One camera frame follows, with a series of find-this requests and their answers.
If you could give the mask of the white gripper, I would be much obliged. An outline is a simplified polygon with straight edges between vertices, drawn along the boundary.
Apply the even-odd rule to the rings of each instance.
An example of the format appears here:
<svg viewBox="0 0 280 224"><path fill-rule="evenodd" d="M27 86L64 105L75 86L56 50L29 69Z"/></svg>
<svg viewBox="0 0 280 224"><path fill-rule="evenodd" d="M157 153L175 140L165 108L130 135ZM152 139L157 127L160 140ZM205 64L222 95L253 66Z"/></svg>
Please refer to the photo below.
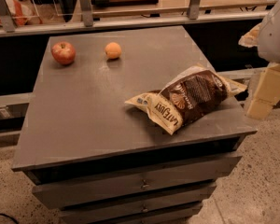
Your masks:
<svg viewBox="0 0 280 224"><path fill-rule="evenodd" d="M242 47L253 48L258 45L260 24L255 25L246 34L242 35L238 44ZM246 111L252 119L265 119L280 101L280 63L269 63L260 74L259 84L254 98Z"/></svg>

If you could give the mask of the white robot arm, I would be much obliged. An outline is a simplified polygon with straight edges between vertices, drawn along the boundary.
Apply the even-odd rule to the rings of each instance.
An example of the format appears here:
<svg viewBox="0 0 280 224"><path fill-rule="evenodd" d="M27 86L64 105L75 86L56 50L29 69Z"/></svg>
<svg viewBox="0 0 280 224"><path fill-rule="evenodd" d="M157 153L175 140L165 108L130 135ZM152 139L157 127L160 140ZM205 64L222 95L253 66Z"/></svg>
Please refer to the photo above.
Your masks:
<svg viewBox="0 0 280 224"><path fill-rule="evenodd" d="M280 101L280 0L261 23L240 38L239 45L256 47L258 56L269 63L260 73L258 85L251 87L246 108L248 117L265 119Z"/></svg>

